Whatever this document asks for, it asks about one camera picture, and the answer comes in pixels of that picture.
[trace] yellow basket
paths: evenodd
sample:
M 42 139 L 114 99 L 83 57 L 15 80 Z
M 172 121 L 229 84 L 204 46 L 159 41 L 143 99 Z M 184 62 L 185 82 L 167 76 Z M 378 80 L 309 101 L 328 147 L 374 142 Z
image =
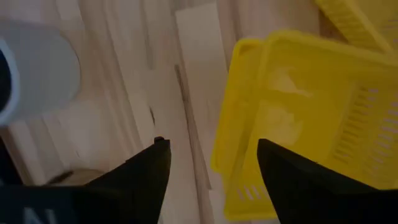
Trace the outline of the yellow basket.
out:
M 396 185 L 398 62 L 295 31 L 241 40 L 212 157 L 230 220 L 275 218 L 261 178 L 266 138 L 379 189 Z
M 393 53 L 398 50 L 397 0 L 316 0 L 355 46 Z

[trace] white cylinder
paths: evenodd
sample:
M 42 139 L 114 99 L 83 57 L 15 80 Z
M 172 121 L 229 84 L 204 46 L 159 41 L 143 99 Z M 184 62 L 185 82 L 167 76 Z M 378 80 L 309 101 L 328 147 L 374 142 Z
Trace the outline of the white cylinder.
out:
M 2 69 L 0 75 L 11 78 L 7 103 L 0 108 L 0 125 L 59 108 L 77 93 L 78 58 L 57 29 L 0 20 L 0 51 L 9 70 L 7 74 Z

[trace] white cup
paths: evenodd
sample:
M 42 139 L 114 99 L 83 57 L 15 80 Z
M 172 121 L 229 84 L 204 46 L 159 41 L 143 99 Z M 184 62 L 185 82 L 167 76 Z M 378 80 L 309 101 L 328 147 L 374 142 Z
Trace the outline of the white cup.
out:
M 57 29 L 0 20 L 0 50 L 11 78 L 0 125 L 59 108 L 77 93 L 78 58 Z

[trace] plastic basket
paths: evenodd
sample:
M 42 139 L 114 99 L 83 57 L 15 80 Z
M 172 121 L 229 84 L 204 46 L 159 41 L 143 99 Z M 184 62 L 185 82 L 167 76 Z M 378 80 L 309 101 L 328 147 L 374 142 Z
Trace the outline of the plastic basket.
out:
M 379 189 L 395 186 L 398 62 L 295 31 L 235 46 L 212 166 L 230 220 L 275 218 L 261 178 L 266 138 Z
M 358 47 L 398 50 L 397 0 L 316 0 L 341 33 Z

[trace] wooden floor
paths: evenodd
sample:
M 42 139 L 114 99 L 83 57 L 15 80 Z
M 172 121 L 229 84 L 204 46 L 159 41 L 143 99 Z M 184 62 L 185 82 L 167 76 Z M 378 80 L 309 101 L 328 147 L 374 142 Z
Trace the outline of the wooden floor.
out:
M 1 17 L 60 29 L 81 67 L 73 102 L 2 130 L 25 182 L 43 184 L 75 168 L 111 170 L 163 136 L 173 156 L 164 224 L 229 223 L 210 155 L 236 41 L 288 28 L 335 35 L 312 0 L 0 0 L 0 6 Z

